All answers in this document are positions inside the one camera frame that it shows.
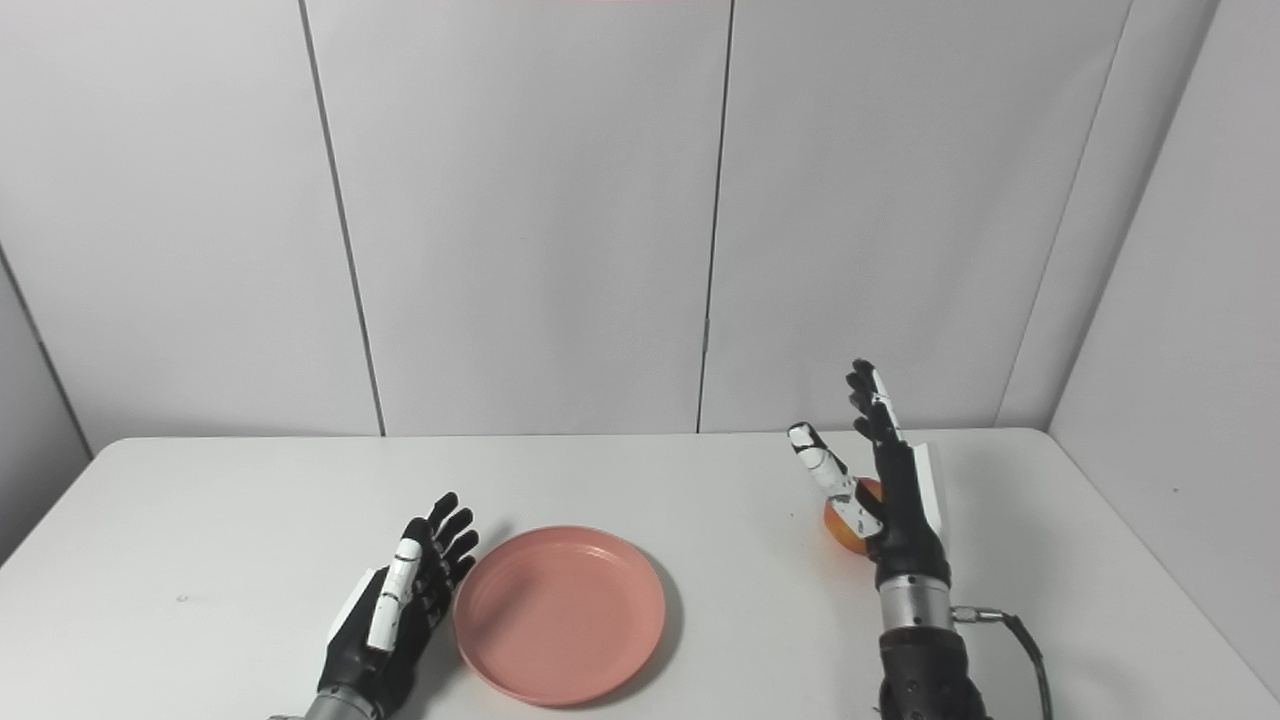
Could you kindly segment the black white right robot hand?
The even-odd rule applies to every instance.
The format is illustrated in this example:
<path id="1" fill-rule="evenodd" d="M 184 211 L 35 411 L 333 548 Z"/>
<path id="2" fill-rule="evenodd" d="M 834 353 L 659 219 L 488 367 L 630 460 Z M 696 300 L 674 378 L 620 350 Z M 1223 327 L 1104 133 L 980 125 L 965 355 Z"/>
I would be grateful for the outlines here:
<path id="1" fill-rule="evenodd" d="M 938 512 L 937 495 L 922 482 L 919 448 L 906 441 L 873 363 L 855 359 L 845 379 L 849 401 L 858 410 L 854 429 L 870 443 L 879 492 L 856 479 L 806 421 L 787 430 L 794 452 L 824 491 L 837 519 L 864 543 L 877 566 L 878 585 L 897 577 L 927 577 L 951 587 L 945 543 L 931 521 Z"/>

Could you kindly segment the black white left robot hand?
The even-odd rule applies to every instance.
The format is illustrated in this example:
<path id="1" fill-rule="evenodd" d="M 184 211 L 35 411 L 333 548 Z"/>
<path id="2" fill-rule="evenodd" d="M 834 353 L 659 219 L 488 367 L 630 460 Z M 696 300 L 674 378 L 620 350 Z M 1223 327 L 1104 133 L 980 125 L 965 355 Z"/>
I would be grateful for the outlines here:
<path id="1" fill-rule="evenodd" d="M 436 626 L 476 564 L 474 512 L 457 493 L 413 518 L 392 560 L 349 596 L 325 648 L 306 719 L 392 719 L 407 703 Z"/>

